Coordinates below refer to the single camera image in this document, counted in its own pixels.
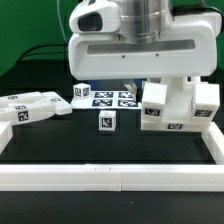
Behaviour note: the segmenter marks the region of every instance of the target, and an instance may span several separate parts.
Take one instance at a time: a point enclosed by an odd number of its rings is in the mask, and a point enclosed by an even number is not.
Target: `white rectangular block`
[[[224,135],[214,122],[207,131],[202,132],[202,138],[215,162],[224,165]]]
[[[55,92],[42,93],[48,101],[50,101],[56,109],[57,115],[64,115],[72,113],[72,106],[67,103],[62,97]]]
[[[220,106],[219,85],[196,84],[193,92],[190,120],[212,121]]]
[[[91,86],[85,83],[80,83],[73,86],[74,97],[78,99],[86,99],[90,97]]]
[[[161,121],[166,104],[167,85],[145,82],[142,119]]]
[[[116,111],[101,110],[99,114],[99,130],[114,131],[116,128]]]
[[[0,108],[0,121],[9,121],[11,125],[19,125],[44,120],[54,114],[55,107],[47,100],[31,104],[14,104]]]
[[[0,107],[7,107],[15,103],[33,103],[45,97],[40,92],[31,92],[0,97]]]
[[[0,154],[12,138],[12,126],[10,122],[0,122]]]
[[[186,131],[186,132],[202,132],[208,130],[210,123],[194,123],[182,121],[170,122],[151,122],[141,121],[141,130],[143,131]]]

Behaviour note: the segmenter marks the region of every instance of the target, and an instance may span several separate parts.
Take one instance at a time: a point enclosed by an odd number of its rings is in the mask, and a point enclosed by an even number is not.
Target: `white frame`
[[[0,165],[1,191],[224,191],[224,136],[202,133],[218,165]]]

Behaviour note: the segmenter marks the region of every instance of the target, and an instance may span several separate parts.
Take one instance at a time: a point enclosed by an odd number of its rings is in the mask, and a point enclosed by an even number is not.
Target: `black wire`
[[[46,48],[46,47],[67,47],[67,43],[45,43],[45,44],[40,44],[36,45],[34,47],[29,48],[26,50],[16,61],[16,64],[22,61],[25,57],[29,56],[34,56],[34,55],[41,55],[41,54],[62,54],[62,53],[67,53],[67,52],[46,52],[46,53],[35,53],[35,54],[30,54],[31,52],[41,49],[41,48]]]
[[[62,51],[62,52],[43,52],[43,53],[33,53],[33,54],[27,54],[24,55],[23,57],[20,57],[20,61],[17,60],[16,63],[21,62],[24,58],[26,57],[31,57],[31,56],[37,56],[37,55],[52,55],[52,54],[67,54],[67,51]]]

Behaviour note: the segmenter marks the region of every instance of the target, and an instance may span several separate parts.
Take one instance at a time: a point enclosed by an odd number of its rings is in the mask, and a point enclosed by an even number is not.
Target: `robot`
[[[134,79],[146,79],[142,130],[207,131],[219,86],[201,77],[217,67],[223,25],[223,15],[209,9],[204,1],[173,8],[171,0],[84,0],[70,17],[71,73],[78,80],[123,79],[134,99]]]

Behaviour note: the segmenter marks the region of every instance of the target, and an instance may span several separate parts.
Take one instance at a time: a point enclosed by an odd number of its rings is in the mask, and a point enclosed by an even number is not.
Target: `white block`
[[[208,131],[202,132],[202,138],[216,164],[224,165],[224,135],[214,122]]]
[[[42,93],[55,106],[57,115],[72,113],[72,106],[55,92]]]
[[[44,120],[54,114],[55,106],[47,100],[31,104],[14,104],[0,108],[0,121],[9,121],[12,125],[19,125]]]
[[[116,111],[101,110],[99,114],[99,130],[114,131],[116,127]]]
[[[84,191],[121,191],[120,165],[85,165]]]
[[[40,92],[16,94],[10,96],[0,97],[0,106],[6,107],[15,103],[33,103],[35,101],[43,100],[45,97]]]
[[[141,121],[141,130],[144,131],[186,131],[186,132],[202,132],[208,130],[210,123],[194,123],[183,121],[170,122],[151,122]]]
[[[73,86],[74,90],[74,97],[78,99],[86,99],[90,96],[91,93],[91,86],[80,83]]]
[[[0,154],[12,138],[12,126],[10,122],[0,122]]]
[[[196,84],[193,93],[190,120],[195,122],[212,121],[219,106],[219,85]]]
[[[142,98],[142,119],[161,120],[166,104],[167,85],[146,82]]]

